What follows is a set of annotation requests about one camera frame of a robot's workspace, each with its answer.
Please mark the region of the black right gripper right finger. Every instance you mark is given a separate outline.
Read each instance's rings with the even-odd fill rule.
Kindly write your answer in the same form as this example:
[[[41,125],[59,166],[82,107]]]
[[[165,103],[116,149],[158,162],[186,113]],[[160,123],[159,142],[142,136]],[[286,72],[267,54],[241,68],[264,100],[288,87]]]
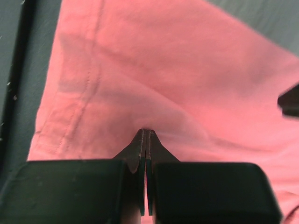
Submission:
[[[283,214],[264,171],[247,162],[183,162],[150,130],[149,215],[156,224],[279,224]]]

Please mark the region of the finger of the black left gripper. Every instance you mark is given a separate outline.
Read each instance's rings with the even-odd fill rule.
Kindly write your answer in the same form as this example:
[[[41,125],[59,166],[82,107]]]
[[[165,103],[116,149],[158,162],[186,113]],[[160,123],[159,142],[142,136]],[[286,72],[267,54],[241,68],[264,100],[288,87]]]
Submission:
[[[278,106],[285,116],[299,116],[299,84],[296,84],[278,97]]]

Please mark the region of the pink t-shirt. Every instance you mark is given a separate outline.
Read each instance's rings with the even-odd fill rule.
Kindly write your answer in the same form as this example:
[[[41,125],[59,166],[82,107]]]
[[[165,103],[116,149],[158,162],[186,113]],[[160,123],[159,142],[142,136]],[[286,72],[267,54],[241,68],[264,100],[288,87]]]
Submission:
[[[110,158],[140,128],[182,161],[243,161],[299,221],[299,59],[203,0],[64,0],[28,160]]]

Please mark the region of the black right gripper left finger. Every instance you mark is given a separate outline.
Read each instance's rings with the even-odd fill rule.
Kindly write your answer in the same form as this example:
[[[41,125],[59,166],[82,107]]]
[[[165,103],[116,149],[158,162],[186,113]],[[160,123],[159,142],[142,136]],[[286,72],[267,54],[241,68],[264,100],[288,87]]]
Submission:
[[[0,197],[3,224],[138,224],[145,131],[111,159],[28,161]]]

